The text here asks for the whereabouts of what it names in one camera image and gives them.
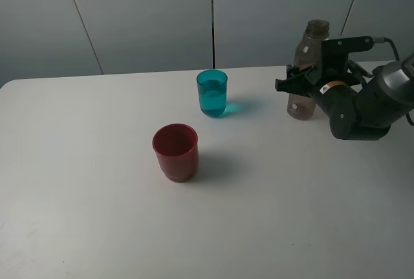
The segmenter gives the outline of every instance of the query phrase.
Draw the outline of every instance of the blue cup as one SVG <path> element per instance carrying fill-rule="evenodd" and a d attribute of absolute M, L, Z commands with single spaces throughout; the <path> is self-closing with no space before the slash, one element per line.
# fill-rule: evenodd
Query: blue cup
<path fill-rule="evenodd" d="M 227 75 L 220 70 L 207 70 L 197 76 L 201 111 L 219 117 L 226 109 Z"/>

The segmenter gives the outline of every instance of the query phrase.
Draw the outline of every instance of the red cup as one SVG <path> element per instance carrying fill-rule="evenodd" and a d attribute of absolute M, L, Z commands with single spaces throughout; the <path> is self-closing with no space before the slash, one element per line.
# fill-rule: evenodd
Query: red cup
<path fill-rule="evenodd" d="M 167 125 L 153 137 L 153 148 L 161 170 L 174 182 L 186 182 L 197 171 L 199 150 L 197 133 L 184 124 Z"/>

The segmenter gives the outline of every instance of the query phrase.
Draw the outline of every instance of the label sticker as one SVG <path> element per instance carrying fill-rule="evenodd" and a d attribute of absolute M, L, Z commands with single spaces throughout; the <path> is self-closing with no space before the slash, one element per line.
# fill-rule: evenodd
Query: label sticker
<path fill-rule="evenodd" d="M 346 83 L 344 83 L 341 80 L 334 80 L 333 82 L 329 82 L 326 85 L 323 85 L 321 87 L 321 89 L 319 90 L 321 92 L 321 94 L 326 93 L 330 88 L 335 87 L 337 85 L 346 85 Z"/>

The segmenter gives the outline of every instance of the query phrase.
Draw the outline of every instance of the cup rim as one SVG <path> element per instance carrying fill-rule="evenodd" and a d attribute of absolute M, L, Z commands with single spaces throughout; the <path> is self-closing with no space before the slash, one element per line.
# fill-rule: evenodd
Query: cup rim
<path fill-rule="evenodd" d="M 203 72 L 200 72 L 200 73 L 197 75 L 197 84 L 199 84 L 200 86 L 203 86 L 203 84 L 201 84 L 201 83 L 199 82 L 199 76 L 200 76 L 202 73 L 209 72 L 209 71 L 217 71 L 217 72 L 220 72 L 221 74 L 223 74 L 223 75 L 226 77 L 226 81 L 225 81 L 225 82 L 223 82 L 223 84 L 227 84 L 227 80 L 228 80 L 228 76 L 227 76 L 227 74 L 226 74 L 226 73 L 224 73 L 222 70 L 219 70 L 219 69 L 208 69 L 208 70 L 204 70 Z"/>
<path fill-rule="evenodd" d="M 157 149 L 156 149 L 156 147 L 155 147 L 155 138 L 157 137 L 157 135 L 162 131 L 162 130 L 164 130 L 164 129 L 166 129 L 166 128 L 169 128 L 169 127 L 172 127 L 172 126 L 178 126 L 178 127 L 184 127 L 184 128 L 186 128 L 186 129 L 188 129 L 188 130 L 190 130 L 191 131 L 191 133 L 193 134 L 193 136 L 195 137 L 195 140 L 194 140 L 194 144 L 193 144 L 193 146 L 188 150 L 188 151 L 186 151 L 185 153 L 183 153 L 183 154 L 181 154 L 181 155 L 178 155 L 178 156 L 169 156 L 169 155 L 164 155 L 163 153 L 160 153 Z M 197 144 L 199 143 L 199 136 L 198 136 L 198 134 L 197 134 L 197 132 L 195 132 L 195 130 L 192 128 L 192 127 L 190 127 L 189 125 L 185 125 L 185 124 L 180 124 L 180 123 L 175 123 L 175 124 L 168 124 L 167 126 L 164 126 L 164 127 L 161 127 L 155 134 L 154 134 L 154 137 L 153 137 L 153 149 L 154 149 L 154 151 L 155 151 L 155 153 L 157 153 L 157 155 L 160 155 L 160 156 L 163 156 L 163 157 L 167 157 L 167 158 L 177 158 L 177 157 L 182 157 L 182 156 L 184 156 L 184 155 L 186 155 L 186 154 L 188 154 L 189 152 L 191 152 L 192 150 L 194 150 L 196 147 L 197 147 Z"/>

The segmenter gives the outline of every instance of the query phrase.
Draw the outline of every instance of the cable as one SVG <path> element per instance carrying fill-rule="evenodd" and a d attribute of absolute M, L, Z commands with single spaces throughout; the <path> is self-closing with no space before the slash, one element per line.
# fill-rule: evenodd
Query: cable
<path fill-rule="evenodd" d="M 407 117 L 408 124 L 410 124 L 410 125 L 414 126 L 414 122 L 413 122 L 413 120 L 411 119 L 411 117 L 410 117 L 409 113 L 407 113 L 406 117 Z"/>
<path fill-rule="evenodd" d="M 394 42 L 391 39 L 389 39 L 389 38 L 384 38 L 384 41 L 386 43 L 389 43 L 389 45 L 393 49 L 394 57 L 395 57 L 396 61 L 400 61 L 400 56 L 398 55 L 398 51 L 397 51 L 397 48 L 395 47 Z"/>
<path fill-rule="evenodd" d="M 398 55 L 398 51 L 397 51 L 397 48 L 395 47 L 394 42 L 389 38 L 384 38 L 384 41 L 386 43 L 389 43 L 389 45 L 393 49 L 394 57 L 395 57 L 396 61 L 400 61 L 400 56 Z M 409 113 L 406 114 L 406 118 L 407 118 L 408 124 L 410 124 L 411 126 L 414 126 L 414 122 L 411 119 L 411 116 L 409 115 Z"/>

